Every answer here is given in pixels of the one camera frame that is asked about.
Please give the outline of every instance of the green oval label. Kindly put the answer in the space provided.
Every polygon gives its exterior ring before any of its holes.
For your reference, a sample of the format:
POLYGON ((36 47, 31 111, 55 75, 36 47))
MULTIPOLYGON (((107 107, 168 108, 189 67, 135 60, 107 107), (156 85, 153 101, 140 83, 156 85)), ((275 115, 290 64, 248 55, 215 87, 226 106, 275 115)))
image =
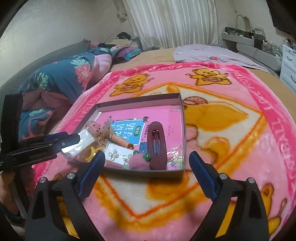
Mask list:
POLYGON ((137 137, 140 134, 141 126, 137 126, 135 129, 134 136, 137 137))

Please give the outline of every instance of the yellow bear print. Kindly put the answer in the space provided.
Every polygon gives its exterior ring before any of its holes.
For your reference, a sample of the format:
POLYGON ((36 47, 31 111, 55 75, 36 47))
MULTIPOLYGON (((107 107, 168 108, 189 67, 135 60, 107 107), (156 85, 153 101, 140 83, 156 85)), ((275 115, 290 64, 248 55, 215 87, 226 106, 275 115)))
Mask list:
POLYGON ((221 84, 230 85, 231 82, 227 79, 227 73, 220 74, 217 70, 211 69, 194 69, 195 75, 186 74, 192 79, 196 79, 196 85, 210 85, 210 84, 221 84))
POLYGON ((150 78, 149 80, 147 80, 148 76, 149 74, 138 74, 136 76, 128 78, 123 82, 123 84, 115 86, 115 91, 110 96, 140 91, 144 84, 154 79, 150 78))

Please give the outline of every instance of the pink blanket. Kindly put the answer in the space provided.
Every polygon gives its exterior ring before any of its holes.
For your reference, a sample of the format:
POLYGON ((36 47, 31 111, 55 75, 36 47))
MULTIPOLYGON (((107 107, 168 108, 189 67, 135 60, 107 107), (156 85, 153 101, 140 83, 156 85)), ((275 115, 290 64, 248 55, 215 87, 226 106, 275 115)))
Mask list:
MULTIPOLYGON (((254 177, 272 238, 295 206, 296 126, 277 96, 243 67, 195 62, 110 73, 79 97, 56 131, 72 133, 96 103, 175 92, 185 106, 187 158, 197 150, 218 172, 238 180, 254 177)), ((107 241, 189 240, 211 201, 188 164, 186 169, 181 180, 101 176, 84 206, 107 241)), ((75 167, 59 155, 35 170, 37 179, 54 179, 75 167)), ((225 233, 234 207, 231 202, 217 236, 225 233)), ((69 232, 76 235, 62 210, 69 232)))

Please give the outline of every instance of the tan bed sheet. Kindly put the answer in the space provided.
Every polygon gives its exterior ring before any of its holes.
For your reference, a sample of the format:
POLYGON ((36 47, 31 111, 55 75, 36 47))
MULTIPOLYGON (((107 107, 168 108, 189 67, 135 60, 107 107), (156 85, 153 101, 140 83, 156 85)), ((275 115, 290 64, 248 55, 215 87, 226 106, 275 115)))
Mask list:
MULTIPOLYGON (((173 64, 175 59, 173 52, 175 48, 153 50, 140 53, 127 63, 113 65, 111 71, 127 70, 137 66, 149 64, 173 64)), ((270 73, 258 69, 249 69, 259 79, 261 79, 283 102, 290 112, 293 120, 296 120, 296 95, 278 78, 270 73)))

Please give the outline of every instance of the grey headboard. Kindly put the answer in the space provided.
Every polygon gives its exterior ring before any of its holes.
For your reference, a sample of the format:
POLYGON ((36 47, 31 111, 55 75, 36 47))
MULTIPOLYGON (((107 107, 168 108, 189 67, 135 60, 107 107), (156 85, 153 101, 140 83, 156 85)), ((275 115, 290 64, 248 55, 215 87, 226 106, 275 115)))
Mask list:
POLYGON ((88 51, 90 42, 91 41, 84 39, 83 41, 77 44, 69 45, 67 47, 51 52, 43 56, 42 58, 37 59, 33 63, 29 64, 28 66, 26 66, 25 68, 17 72, 9 80, 7 80, 0 87, 0 130, 1 130, 3 102, 4 102, 5 94, 7 92, 18 90, 21 84, 23 84, 26 81, 27 77, 36 69, 46 64, 50 64, 55 61, 66 59, 72 55, 76 55, 76 54, 80 54, 88 51))

